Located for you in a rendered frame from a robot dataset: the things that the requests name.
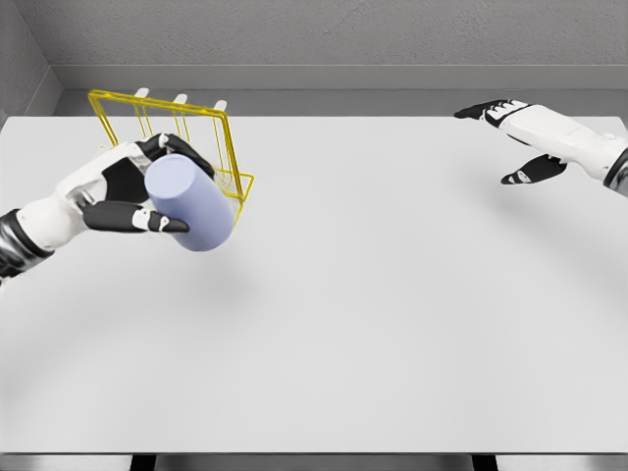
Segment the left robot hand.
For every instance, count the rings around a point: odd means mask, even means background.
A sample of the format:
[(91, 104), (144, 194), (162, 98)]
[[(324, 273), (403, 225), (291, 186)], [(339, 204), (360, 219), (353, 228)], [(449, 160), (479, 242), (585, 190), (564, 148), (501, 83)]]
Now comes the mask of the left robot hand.
[(89, 229), (114, 233), (186, 233), (187, 223), (147, 209), (144, 183), (157, 160), (180, 154), (209, 178), (214, 168), (186, 141), (173, 133), (158, 133), (139, 141), (123, 142), (102, 153), (57, 186)]

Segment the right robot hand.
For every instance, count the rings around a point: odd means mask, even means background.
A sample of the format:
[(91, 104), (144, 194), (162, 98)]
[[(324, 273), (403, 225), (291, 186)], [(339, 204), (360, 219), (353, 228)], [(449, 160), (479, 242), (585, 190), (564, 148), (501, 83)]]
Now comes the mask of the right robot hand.
[(595, 133), (543, 105), (498, 99), (463, 108), (453, 117), (485, 122), (542, 153), (504, 176), (504, 185), (539, 183), (560, 175), (570, 163), (594, 179), (603, 175), (593, 154)]

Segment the lavender cup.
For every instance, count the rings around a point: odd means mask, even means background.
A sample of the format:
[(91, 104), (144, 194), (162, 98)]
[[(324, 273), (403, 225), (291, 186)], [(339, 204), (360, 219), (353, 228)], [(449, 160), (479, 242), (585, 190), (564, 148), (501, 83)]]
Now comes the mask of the lavender cup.
[(188, 225), (174, 235), (190, 251), (208, 251), (223, 244), (235, 225), (235, 211), (227, 196), (192, 160), (169, 154), (152, 163), (144, 184), (156, 210)]

